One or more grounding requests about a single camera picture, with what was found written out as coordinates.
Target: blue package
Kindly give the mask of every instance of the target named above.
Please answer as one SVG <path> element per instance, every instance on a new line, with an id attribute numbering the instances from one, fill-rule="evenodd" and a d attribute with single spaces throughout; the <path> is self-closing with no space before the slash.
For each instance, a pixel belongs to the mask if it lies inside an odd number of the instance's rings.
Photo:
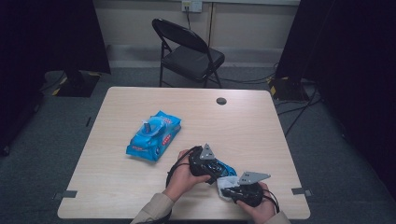
<path id="1" fill-rule="evenodd" d="M 140 127 L 126 148 L 126 154 L 157 161 L 180 131 L 181 119 L 161 110 Z"/>

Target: person's right hand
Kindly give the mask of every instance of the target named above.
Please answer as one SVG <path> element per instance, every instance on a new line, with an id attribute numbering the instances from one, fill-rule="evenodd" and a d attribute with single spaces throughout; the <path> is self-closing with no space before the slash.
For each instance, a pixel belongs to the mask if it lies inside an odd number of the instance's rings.
<path id="1" fill-rule="evenodd" d="M 263 189 L 268 190 L 266 184 L 262 182 L 259 182 L 259 184 L 262 186 Z M 271 197 L 270 193 L 267 191 L 264 192 L 264 195 Z M 262 224 L 275 215 L 274 204 L 265 198 L 262 199 L 262 203 L 257 207 L 251 207 L 239 200 L 236 201 L 236 203 L 253 218 L 253 221 L 256 224 Z"/>

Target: table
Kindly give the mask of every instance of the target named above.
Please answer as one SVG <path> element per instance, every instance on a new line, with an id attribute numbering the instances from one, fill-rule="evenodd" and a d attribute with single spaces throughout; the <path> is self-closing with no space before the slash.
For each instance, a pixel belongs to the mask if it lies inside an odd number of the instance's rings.
<path id="1" fill-rule="evenodd" d="M 217 99 L 227 100 L 225 105 Z M 148 162 L 125 154 L 143 119 L 159 110 L 182 119 L 181 130 L 163 156 Z M 267 91 L 113 87 L 106 94 L 63 198 L 60 218 L 134 218 L 165 187 L 178 152 L 208 143 L 216 157 L 241 175 L 268 173 L 265 183 L 289 218 L 310 211 Z M 249 219 L 219 197 L 216 184 L 200 184 L 183 195 L 171 219 Z"/>

